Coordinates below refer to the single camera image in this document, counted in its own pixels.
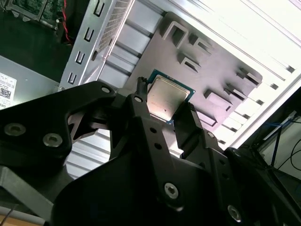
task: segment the black cable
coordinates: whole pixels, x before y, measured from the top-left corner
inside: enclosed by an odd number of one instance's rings
[[[8,213],[7,215],[4,217],[4,219],[1,221],[0,226],[3,226],[5,221],[8,219],[8,217],[10,216],[10,214],[15,210],[15,208],[17,207],[17,205],[15,205]]]
[[[299,153],[299,152],[301,152],[301,149],[300,150],[298,150],[298,151],[296,151],[293,155],[292,155],[292,157],[295,155],[295,154],[297,154],[297,153]],[[277,169],[280,169],[287,161],[289,161],[290,160],[290,158],[291,157],[288,157]]]
[[[273,152],[271,166],[275,165],[277,150],[278,150],[279,141],[280,141],[280,137],[281,137],[281,132],[282,132],[282,126],[280,126],[278,131],[277,131],[277,138],[276,138],[276,143],[275,143],[275,148],[274,148],[274,152]]]
[[[298,142],[297,142],[297,143],[295,144],[295,146],[293,147],[292,152],[291,152],[291,157],[290,157],[290,161],[291,161],[292,166],[293,166],[296,170],[299,170],[299,171],[301,171],[301,169],[299,169],[298,167],[296,167],[296,166],[293,164],[293,158],[292,158],[292,156],[293,156],[293,152],[294,152],[294,150],[295,150],[295,147],[296,147],[300,142],[301,142],[301,139],[298,140]]]

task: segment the red wire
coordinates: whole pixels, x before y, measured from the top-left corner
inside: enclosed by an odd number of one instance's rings
[[[71,42],[71,40],[69,39],[69,36],[68,36],[68,29],[67,29],[67,26],[66,26],[66,20],[67,20],[67,17],[66,17],[66,7],[67,7],[67,3],[66,3],[66,0],[64,0],[64,7],[63,7],[63,17],[64,17],[64,20],[63,20],[63,27],[65,29],[65,36],[66,36],[66,39],[68,40],[68,42]]]

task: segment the gray metal surface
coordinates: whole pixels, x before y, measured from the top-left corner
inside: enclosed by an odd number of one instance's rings
[[[67,159],[68,173],[76,179],[101,166],[109,160],[110,149],[110,132],[103,129],[76,142]]]
[[[237,95],[225,92],[227,84],[245,96],[254,89],[250,83],[255,79],[247,76],[247,72],[243,78],[237,76],[240,68],[251,72],[260,83],[262,77],[256,71],[175,14],[168,13],[127,80],[125,88],[134,91],[138,77],[143,75],[149,78],[154,69],[159,70],[196,91],[190,101],[199,112],[216,121],[213,126],[204,125],[206,129],[214,131],[242,103]]]
[[[289,0],[294,6],[301,10],[301,2],[299,0]]]
[[[58,83],[0,56],[0,73],[16,79],[12,105],[56,92]]]
[[[0,186],[39,217],[49,222],[53,203],[4,166],[0,166]]]
[[[275,106],[271,106],[271,108],[269,107],[271,100],[275,99],[275,97],[279,95],[279,92],[283,92],[282,85],[284,84],[284,79],[282,78],[286,77],[283,73],[279,73],[280,77],[273,73],[278,72],[276,71],[277,68],[274,67],[273,59],[270,56],[266,57],[266,53],[262,54],[262,52],[256,52],[256,55],[253,54],[255,51],[250,52],[249,49],[240,48],[241,46],[238,45],[238,42],[236,42],[238,40],[237,37],[239,36],[236,34],[236,31],[227,27],[227,30],[225,29],[227,35],[222,33],[222,31],[219,30],[219,25],[221,25],[222,22],[217,21],[217,16],[207,16],[211,14],[212,11],[207,12],[204,9],[200,12],[196,10],[195,6],[193,9],[189,10],[188,6],[189,2],[186,0],[136,0],[127,18],[126,29],[122,30],[116,45],[112,50],[112,57],[110,56],[108,58],[99,79],[104,79],[115,87],[123,87],[124,83],[132,73],[132,68],[137,65],[145,50],[145,46],[148,44],[145,40],[150,40],[153,36],[165,13],[172,11],[263,75],[264,83],[252,91],[248,97],[250,100],[246,101],[246,104],[243,102],[239,111],[240,114],[232,112],[224,121],[224,126],[214,132],[219,139],[223,140],[223,135],[227,135],[227,137],[229,137],[229,140],[225,140],[224,147],[229,145],[239,147],[239,145],[243,142],[242,140],[247,139],[258,128],[258,126],[261,125],[269,117],[269,115],[271,115],[270,112],[274,112],[281,103],[284,102],[283,99],[277,100],[277,104]],[[130,36],[133,38],[127,39],[122,36]],[[249,45],[249,42],[245,41],[244,44],[253,49],[253,46]],[[301,84],[300,79],[297,79],[300,72],[299,74],[297,74],[297,72],[294,74],[295,75],[291,75],[288,73],[292,86],[286,89],[286,94],[284,95],[286,97],[289,97]],[[271,87],[273,84],[277,85],[280,90],[275,90]],[[257,104],[257,100],[263,101],[264,104]],[[250,119],[247,119],[243,115],[251,113],[253,111],[251,109],[253,106],[255,106],[256,109],[258,109],[257,107],[259,106],[260,109],[257,110],[255,115],[251,116]],[[203,124],[207,123],[213,125],[216,123],[215,120],[209,117],[210,115],[199,112],[198,116],[202,120]],[[94,167],[107,162],[110,153],[109,136],[110,135],[107,132],[106,138],[94,136],[93,139],[90,138],[89,140],[79,141],[74,144],[67,163],[68,171],[74,178],[82,176],[91,169],[94,169]],[[164,132],[164,136],[167,137],[170,153],[175,156],[179,156],[182,151],[177,148],[176,143],[170,142],[170,140],[172,140],[170,138],[173,138],[174,134],[166,130]]]
[[[169,5],[165,1],[150,1],[160,6]],[[197,27],[202,26],[211,37],[217,35],[226,41],[227,45],[230,44],[232,47],[228,46],[227,50],[241,51],[243,54],[240,54],[242,57],[239,58],[252,67],[253,65],[263,66],[264,70],[268,70],[267,73],[273,73],[279,78],[287,78],[292,73],[290,66],[296,68],[298,65],[295,59],[300,55],[301,49],[291,42],[290,36],[287,35],[285,29],[283,31],[283,27],[279,29],[281,26],[277,20],[271,19],[266,14],[266,12],[278,12],[278,18],[280,18],[281,13],[278,7],[283,7],[288,1],[278,1],[273,5],[258,0],[231,0],[220,4],[210,0],[170,0],[169,2],[195,18],[199,23]],[[285,16],[283,16],[283,21],[287,21],[286,24],[294,24],[293,19]],[[283,46],[278,47],[277,43],[283,43]]]
[[[60,87],[71,88],[97,80],[106,54],[127,16],[130,0],[91,0],[83,18]]]

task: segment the white sticker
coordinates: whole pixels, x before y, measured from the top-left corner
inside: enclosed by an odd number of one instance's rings
[[[0,109],[13,105],[17,80],[0,73]]]

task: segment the hole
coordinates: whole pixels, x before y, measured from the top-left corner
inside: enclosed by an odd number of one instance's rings
[[[235,128],[229,128],[230,130],[232,130],[233,132],[237,132],[237,129],[235,129]]]
[[[222,165],[226,165],[226,163],[225,163],[223,160],[220,160],[220,163],[221,163]]]
[[[295,71],[295,69],[294,69],[293,67],[291,67],[291,66],[288,66],[286,69],[287,69],[290,73],[293,73],[293,72]]]
[[[254,83],[256,86],[259,85],[259,82],[256,81],[255,79],[251,78],[250,76],[247,76],[246,79],[248,79],[250,82]]]
[[[177,48],[179,48],[182,43],[183,38],[185,37],[185,31],[183,31],[179,27],[175,26],[175,29],[173,28],[171,30],[171,33],[172,33],[172,40],[173,40],[174,45]]]
[[[81,52],[79,51],[79,52],[77,53],[75,62],[81,65],[81,63],[83,62],[84,57],[85,57],[85,54],[84,54],[84,53],[81,53]]]
[[[196,68],[192,64],[188,63],[187,61],[185,62],[185,65],[191,68],[192,70],[194,70],[195,72],[198,72]]]
[[[258,103],[259,105],[263,105],[264,104],[264,102],[261,101],[261,100],[257,100],[256,103]]]
[[[273,83],[273,84],[271,85],[271,87],[272,87],[274,90],[276,90],[276,89],[278,89],[279,86]]]
[[[54,136],[49,137],[49,141],[57,142],[57,138]]]
[[[226,180],[229,180],[229,177],[228,177],[228,175],[227,175],[227,174],[225,174],[225,173],[222,173],[222,177],[223,177],[223,178],[225,178]]]
[[[93,36],[93,33],[94,33],[94,30],[92,29],[92,31],[90,32],[90,28],[88,27],[88,29],[86,31],[86,34],[85,34],[85,37],[84,37],[84,40],[90,42],[91,38]]]
[[[105,93],[110,93],[110,90],[106,87],[102,87],[102,91],[105,92]]]
[[[73,74],[73,73],[71,72],[70,75],[69,75],[69,78],[68,78],[68,82],[69,82],[71,85],[73,85],[74,82],[75,82],[75,79],[76,79],[76,75]]]
[[[235,92],[233,92],[233,91],[231,91],[231,90],[229,90],[229,89],[226,89],[226,92],[228,93],[231,93],[233,96],[235,96],[237,99],[239,99],[239,100],[241,100],[241,101],[244,101],[246,98],[245,97],[243,97],[243,96],[241,96],[241,95],[239,95],[239,94],[237,94],[237,93],[235,93]]]
[[[199,165],[200,165],[201,167],[203,167],[204,169],[206,169],[205,163],[201,162]]]
[[[243,114],[242,116],[243,116],[244,118],[246,118],[246,119],[249,119],[249,118],[250,118],[250,116],[247,115],[247,114]]]
[[[207,53],[207,54],[210,54],[210,50],[209,50],[209,48],[205,45],[205,44],[203,44],[202,42],[198,42],[198,46],[200,47],[200,48],[202,48],[203,50],[205,50],[205,52]]]
[[[92,60],[92,61],[95,61],[97,55],[98,55],[98,52],[95,50],[94,53],[93,53],[93,55],[92,55],[91,60]]]
[[[161,146],[160,144],[158,144],[158,143],[155,143],[155,147],[156,147],[157,149],[159,149],[159,150],[162,149],[162,146]]]
[[[10,130],[11,130],[12,132],[20,132],[20,131],[21,131],[21,128],[18,127],[18,126],[12,126],[12,127],[10,128]]]
[[[138,101],[138,102],[142,102],[142,99],[140,97],[134,97],[135,101]]]
[[[155,128],[150,128],[150,130],[151,130],[152,133],[157,133]]]
[[[169,187],[168,191],[170,192],[170,194],[174,194],[175,193],[175,189],[173,187]]]
[[[225,145],[225,144],[226,144],[226,142],[224,142],[223,140],[218,140],[217,142],[218,142],[218,143],[221,143],[222,145]]]
[[[94,10],[94,15],[100,17],[102,11],[103,11],[104,3],[100,0],[98,0],[96,8]]]

